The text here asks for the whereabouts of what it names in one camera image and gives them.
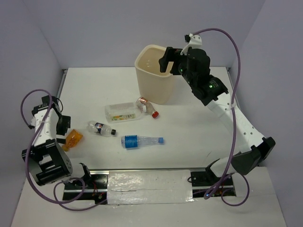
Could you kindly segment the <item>orange juice bottle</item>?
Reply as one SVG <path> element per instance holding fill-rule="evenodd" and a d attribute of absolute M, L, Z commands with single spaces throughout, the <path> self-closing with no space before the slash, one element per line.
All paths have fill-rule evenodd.
<path fill-rule="evenodd" d="M 81 141 L 82 138 L 82 133 L 75 129 L 71 130 L 71 132 L 66 137 L 65 144 L 62 145 L 62 149 L 65 152 L 69 151 L 71 148 L 77 146 L 77 144 Z"/>

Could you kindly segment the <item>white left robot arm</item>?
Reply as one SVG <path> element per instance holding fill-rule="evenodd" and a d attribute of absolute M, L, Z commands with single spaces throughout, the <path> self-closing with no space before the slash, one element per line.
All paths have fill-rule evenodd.
<path fill-rule="evenodd" d="M 39 186 L 71 176 L 73 172 L 71 161 L 61 147 L 66 140 L 57 138 L 71 127 L 71 117 L 62 114 L 58 98 L 53 96 L 52 100 L 52 108 L 28 158 L 29 172 Z"/>

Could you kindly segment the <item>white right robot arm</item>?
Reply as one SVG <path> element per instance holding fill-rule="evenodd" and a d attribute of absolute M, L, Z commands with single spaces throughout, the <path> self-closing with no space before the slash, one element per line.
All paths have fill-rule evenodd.
<path fill-rule="evenodd" d="M 247 175 L 268 157 L 276 145 L 275 140 L 260 133 L 232 103 L 228 88 L 219 78 L 211 75 L 210 58 L 204 50 L 189 48 L 187 55 L 181 51 L 166 48 L 159 59 L 160 71 L 165 72 L 168 63 L 172 62 L 170 72 L 185 79 L 194 96 L 220 119 L 233 137 L 232 158 L 221 158 L 211 163 L 208 166 L 210 171 L 205 174 L 207 182 L 216 185 L 223 174 Z"/>

